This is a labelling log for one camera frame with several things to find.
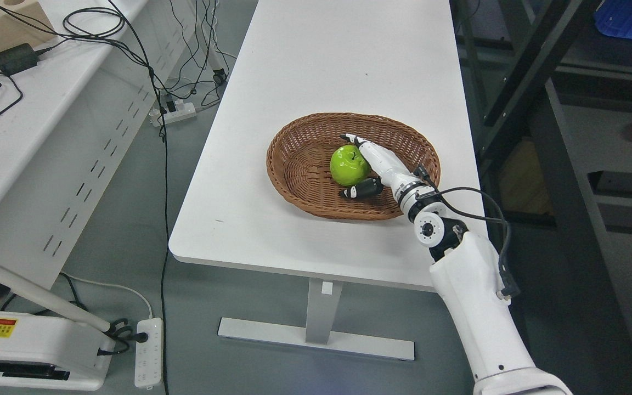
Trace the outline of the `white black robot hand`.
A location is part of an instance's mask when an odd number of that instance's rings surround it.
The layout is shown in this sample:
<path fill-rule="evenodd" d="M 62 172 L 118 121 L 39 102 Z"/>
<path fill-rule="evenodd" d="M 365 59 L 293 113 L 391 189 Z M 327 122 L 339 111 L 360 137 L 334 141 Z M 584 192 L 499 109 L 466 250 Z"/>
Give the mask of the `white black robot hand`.
<path fill-rule="evenodd" d="M 394 199 L 401 203 L 412 190 L 423 188 L 424 193 L 432 191 L 432 187 L 428 187 L 426 183 L 422 182 L 421 178 L 409 172 L 404 163 L 391 150 L 351 133 L 342 133 L 340 138 L 354 143 L 359 148 L 359 152 L 364 156 L 364 159 L 369 163 L 371 169 L 379 175 L 378 180 L 369 178 L 353 187 L 341 190 L 339 193 L 341 197 L 349 199 L 367 198 L 378 195 L 384 187 L 389 187 L 392 190 Z"/>

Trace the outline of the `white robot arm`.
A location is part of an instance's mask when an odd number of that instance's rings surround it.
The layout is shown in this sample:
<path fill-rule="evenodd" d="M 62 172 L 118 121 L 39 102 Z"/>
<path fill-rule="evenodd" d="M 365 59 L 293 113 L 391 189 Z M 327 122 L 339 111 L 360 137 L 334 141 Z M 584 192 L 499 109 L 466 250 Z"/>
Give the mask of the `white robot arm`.
<path fill-rule="evenodd" d="M 393 196 L 409 215 L 419 242 L 434 258 L 432 286 L 453 318 L 471 366 L 474 394 L 570 394 L 537 368 L 501 298 L 498 253 L 492 243 L 447 217 L 434 189 L 407 177 Z"/>

